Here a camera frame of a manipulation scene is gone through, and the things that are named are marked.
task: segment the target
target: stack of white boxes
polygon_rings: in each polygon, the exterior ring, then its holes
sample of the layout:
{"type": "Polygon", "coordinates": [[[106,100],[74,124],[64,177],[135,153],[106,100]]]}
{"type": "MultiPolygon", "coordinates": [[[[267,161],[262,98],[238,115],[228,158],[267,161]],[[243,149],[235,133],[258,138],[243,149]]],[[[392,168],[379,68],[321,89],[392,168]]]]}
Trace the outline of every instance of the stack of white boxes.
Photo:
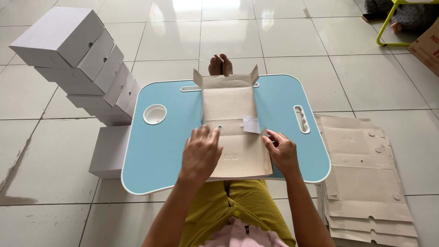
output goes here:
{"type": "Polygon", "coordinates": [[[131,124],[140,85],[92,9],[54,7],[9,47],[106,126],[131,124]]]}

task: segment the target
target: right hand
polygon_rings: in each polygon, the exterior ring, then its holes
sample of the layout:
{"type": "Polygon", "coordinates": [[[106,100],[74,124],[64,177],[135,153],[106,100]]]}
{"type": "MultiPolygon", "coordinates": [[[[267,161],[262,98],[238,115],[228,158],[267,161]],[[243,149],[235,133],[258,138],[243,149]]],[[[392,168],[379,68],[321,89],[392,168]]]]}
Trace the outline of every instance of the right hand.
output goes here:
{"type": "Polygon", "coordinates": [[[267,133],[270,136],[263,136],[262,140],[270,153],[274,165],[281,171],[284,177],[300,175],[296,144],[282,133],[271,130],[267,130],[267,133]]]}

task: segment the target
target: left hand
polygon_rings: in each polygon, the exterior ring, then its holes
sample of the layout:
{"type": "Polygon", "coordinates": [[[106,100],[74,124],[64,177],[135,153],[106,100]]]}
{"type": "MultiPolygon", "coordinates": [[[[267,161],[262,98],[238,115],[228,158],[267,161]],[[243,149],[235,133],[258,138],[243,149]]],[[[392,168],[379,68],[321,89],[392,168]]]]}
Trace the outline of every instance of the left hand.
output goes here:
{"type": "Polygon", "coordinates": [[[194,129],[183,150],[178,181],[188,183],[196,190],[212,175],[224,148],[218,146],[220,130],[214,129],[210,138],[209,133],[207,125],[202,125],[199,130],[194,129]]]}

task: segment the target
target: white tile floor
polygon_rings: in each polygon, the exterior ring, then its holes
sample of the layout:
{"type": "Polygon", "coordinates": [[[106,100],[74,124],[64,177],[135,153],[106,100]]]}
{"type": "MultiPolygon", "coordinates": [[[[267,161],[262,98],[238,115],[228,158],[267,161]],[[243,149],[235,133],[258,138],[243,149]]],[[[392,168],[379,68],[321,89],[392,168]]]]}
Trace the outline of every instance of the white tile floor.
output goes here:
{"type": "MultiPolygon", "coordinates": [[[[0,239],[4,246],[139,246],[169,191],[132,196],[88,173],[99,127],[7,46],[52,6],[93,8],[142,84],[235,73],[301,80],[314,112],[371,118],[389,135],[419,244],[439,242],[439,78],[375,43],[364,0],[0,0],[0,239]]],[[[413,41],[412,35],[382,39],[413,41]]],[[[269,181],[292,229],[284,182],[269,181]]],[[[312,197],[315,186],[310,185],[312,197]]]]}

